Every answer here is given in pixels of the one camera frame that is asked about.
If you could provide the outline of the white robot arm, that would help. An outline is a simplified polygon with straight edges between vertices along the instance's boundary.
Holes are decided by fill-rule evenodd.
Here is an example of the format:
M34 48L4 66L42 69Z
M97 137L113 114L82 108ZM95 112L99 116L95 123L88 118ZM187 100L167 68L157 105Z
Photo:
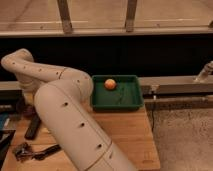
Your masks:
M134 164L82 107L93 90L91 77L77 69L36 63L26 49L1 59L78 171L137 171Z

